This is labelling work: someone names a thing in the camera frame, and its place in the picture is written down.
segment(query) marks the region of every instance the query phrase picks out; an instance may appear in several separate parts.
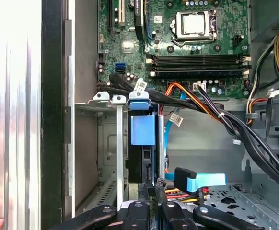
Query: yellow wire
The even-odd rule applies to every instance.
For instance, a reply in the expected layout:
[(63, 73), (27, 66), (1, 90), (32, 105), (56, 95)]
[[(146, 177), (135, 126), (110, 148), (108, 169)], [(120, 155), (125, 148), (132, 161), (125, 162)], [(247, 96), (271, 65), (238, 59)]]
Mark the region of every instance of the yellow wire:
[(175, 193), (175, 192), (179, 192), (180, 190), (175, 188), (175, 189), (171, 189), (171, 190), (165, 190), (165, 193)]
[[(248, 107), (248, 111), (249, 113), (251, 114), (251, 107), (252, 107), (252, 103), (254, 102), (255, 100), (252, 100), (250, 103), (249, 103), (249, 107)], [(252, 119), (249, 119), (248, 122), (246, 123), (247, 125), (250, 124), (253, 120)]]
[(277, 67), (279, 69), (279, 36), (277, 36), (274, 44), (274, 56), (275, 56)]
[(198, 200), (197, 200), (197, 199), (188, 199), (188, 200), (184, 200), (184, 201), (182, 201), (182, 203), (187, 203), (187, 202), (196, 202), (196, 201), (198, 201)]
[(165, 95), (168, 96), (168, 93), (170, 92), (170, 90), (172, 90), (173, 87), (174, 87), (174, 85), (171, 84), (171, 85), (168, 87), (168, 89), (166, 90)]

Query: pcie slot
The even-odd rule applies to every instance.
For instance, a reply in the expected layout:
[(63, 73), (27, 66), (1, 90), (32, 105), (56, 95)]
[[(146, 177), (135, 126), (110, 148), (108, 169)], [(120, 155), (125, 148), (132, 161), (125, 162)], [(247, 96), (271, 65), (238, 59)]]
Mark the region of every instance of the pcie slot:
[(136, 2), (134, 2), (135, 34), (136, 34), (136, 38), (140, 41), (144, 41), (146, 39), (143, 1), (144, 0), (136, 0)]
[(125, 20), (125, 0), (119, 0), (119, 15), (118, 15), (118, 23), (120, 26), (126, 25)]
[(114, 0), (107, 1), (107, 30), (110, 34), (113, 33), (113, 1)]
[(145, 24), (146, 24), (146, 33), (147, 36), (152, 39), (151, 27), (150, 27), (150, 0), (144, 0), (144, 15), (145, 15)]

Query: cable tie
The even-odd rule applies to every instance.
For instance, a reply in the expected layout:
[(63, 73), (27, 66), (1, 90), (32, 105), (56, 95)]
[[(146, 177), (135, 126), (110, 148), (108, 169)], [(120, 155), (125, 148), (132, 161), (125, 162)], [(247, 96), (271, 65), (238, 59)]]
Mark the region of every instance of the cable tie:
[(224, 114), (224, 113), (220, 113), (220, 114), (217, 116), (217, 118), (220, 118), (221, 116), (225, 116), (225, 114)]

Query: motherboard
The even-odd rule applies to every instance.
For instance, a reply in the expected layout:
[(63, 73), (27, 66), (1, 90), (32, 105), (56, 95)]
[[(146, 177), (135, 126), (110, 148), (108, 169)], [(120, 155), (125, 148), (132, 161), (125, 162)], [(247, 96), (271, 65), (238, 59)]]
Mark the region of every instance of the motherboard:
[(161, 92), (178, 82), (245, 98), (248, 41), (247, 0), (99, 0), (98, 80), (118, 72)]

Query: green circuit board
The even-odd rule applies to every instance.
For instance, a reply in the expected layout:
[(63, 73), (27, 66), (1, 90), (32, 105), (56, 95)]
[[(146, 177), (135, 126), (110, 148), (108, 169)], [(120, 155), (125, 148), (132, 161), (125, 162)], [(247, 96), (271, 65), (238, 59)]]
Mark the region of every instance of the green circuit board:
[[(126, 63), (126, 73), (123, 74), (127, 79), (127, 73), (135, 77), (129, 80), (129, 83), (135, 85), (137, 78), (143, 78), (149, 87), (153, 87), (161, 92), (165, 92), (168, 83), (171, 81), (182, 83), (188, 81), (190, 86), (203, 78), (179, 78), (179, 79), (159, 79), (149, 76), (146, 70), (146, 55), (175, 56), (175, 55), (227, 55), (227, 54), (249, 54), (248, 48), (248, 16), (247, 0), (219, 0), (219, 5), (214, 7), (212, 0), (193, 1), (186, 3), (185, 0), (171, 0), (172, 6), (168, 7), (168, 0), (149, 0), (149, 28), (150, 38), (146, 42), (140, 42), (137, 39), (134, 28), (134, 10), (129, 8), (130, 0), (125, 1), (125, 25), (119, 24), (113, 26), (112, 32), (108, 30), (108, 0), (99, 0), (99, 53), (104, 55), (104, 71), (98, 74), (100, 82), (108, 82), (109, 74), (114, 72), (115, 63)], [(113, 0), (113, 9), (119, 7), (119, 0)], [(186, 44), (182, 47), (172, 42), (172, 31), (170, 25), (177, 12), (197, 12), (216, 9), (217, 12), (217, 34), (215, 41), (198, 42)], [(243, 40), (238, 46), (233, 47), (233, 38), (242, 35)], [(174, 47), (173, 52), (168, 52), (168, 46)], [(192, 53), (194, 47), (200, 46), (201, 50)], [(215, 97), (247, 97), (247, 88), (245, 87), (245, 77), (223, 77), (217, 78), (218, 83), (207, 83), (207, 93)], [(179, 97), (179, 91), (173, 95)]]

